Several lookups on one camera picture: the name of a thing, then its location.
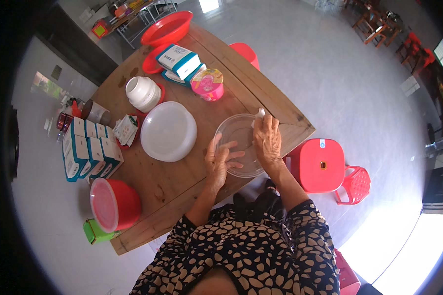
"stack of boxes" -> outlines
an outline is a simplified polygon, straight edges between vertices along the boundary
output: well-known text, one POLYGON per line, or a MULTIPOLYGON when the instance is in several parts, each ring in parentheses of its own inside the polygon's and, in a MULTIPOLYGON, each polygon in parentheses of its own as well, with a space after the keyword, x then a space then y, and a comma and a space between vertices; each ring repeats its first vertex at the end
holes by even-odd
POLYGON ((196 53, 174 44, 156 56, 156 60, 165 69, 162 72, 164 79, 189 88, 192 78, 207 69, 196 53))
POLYGON ((123 164, 113 130, 108 126, 74 117, 62 142, 67 181, 109 178, 123 164))

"woman's right hand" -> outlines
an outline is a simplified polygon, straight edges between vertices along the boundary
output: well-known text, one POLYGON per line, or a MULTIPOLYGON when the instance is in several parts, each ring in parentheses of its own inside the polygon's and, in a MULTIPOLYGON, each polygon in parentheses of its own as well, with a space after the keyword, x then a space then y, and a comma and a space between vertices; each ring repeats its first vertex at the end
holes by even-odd
POLYGON ((264 118, 256 118, 254 122, 254 148, 256 156, 264 170, 282 162, 281 158, 281 133, 279 131, 279 120, 272 115, 265 115, 264 118))

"woman's hand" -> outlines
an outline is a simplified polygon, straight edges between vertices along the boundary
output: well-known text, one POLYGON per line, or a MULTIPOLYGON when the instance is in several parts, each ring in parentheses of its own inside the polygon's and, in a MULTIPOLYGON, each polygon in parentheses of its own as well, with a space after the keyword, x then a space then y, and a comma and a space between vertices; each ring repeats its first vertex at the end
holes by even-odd
POLYGON ((238 145, 237 141, 226 143, 215 152, 215 145, 222 138, 222 134, 218 133, 210 141, 207 148, 207 155, 205 156, 205 163, 207 166, 207 183, 206 187, 217 193, 225 184, 226 168, 242 168, 243 164, 238 162, 228 162, 231 159, 243 157, 244 151, 235 151, 230 153, 230 148, 238 145))
POLYGON ((282 138, 278 119, 273 118, 272 115, 265 115, 262 119, 256 118, 253 139, 257 159, 266 172, 272 165, 282 162, 282 138))

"green box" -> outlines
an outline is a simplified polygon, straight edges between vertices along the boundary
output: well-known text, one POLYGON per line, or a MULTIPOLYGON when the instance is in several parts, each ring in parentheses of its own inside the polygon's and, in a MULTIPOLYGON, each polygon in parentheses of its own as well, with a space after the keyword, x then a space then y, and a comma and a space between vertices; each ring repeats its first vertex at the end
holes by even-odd
POLYGON ((87 219, 83 224, 83 231, 87 236, 87 240, 91 245, 95 243, 109 241, 115 237, 118 237, 121 231, 117 230, 111 233, 106 233, 99 227, 95 219, 87 219))

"red stool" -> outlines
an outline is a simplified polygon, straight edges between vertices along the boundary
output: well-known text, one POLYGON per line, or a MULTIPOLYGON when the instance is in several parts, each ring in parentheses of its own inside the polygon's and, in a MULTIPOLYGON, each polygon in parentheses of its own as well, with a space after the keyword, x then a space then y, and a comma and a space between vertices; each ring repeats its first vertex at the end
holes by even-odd
POLYGON ((290 173, 306 193, 337 190, 344 179, 344 153, 333 139, 309 139, 286 156, 290 173))
POLYGON ((352 174, 344 178, 342 186, 348 194, 349 201, 342 202, 336 191, 338 205, 356 205, 369 195, 371 189, 371 178, 365 168, 359 166, 346 166, 346 170, 354 169, 352 174))
POLYGON ((257 55, 254 50, 251 49, 247 44, 244 43, 233 43, 230 45, 237 53, 252 64, 259 71, 259 62, 257 61, 257 55))
POLYGON ((340 294, 341 295, 356 295, 359 291, 361 282, 354 273, 353 269, 349 267, 343 255, 337 249, 334 249, 336 254, 336 267, 340 270, 340 294))

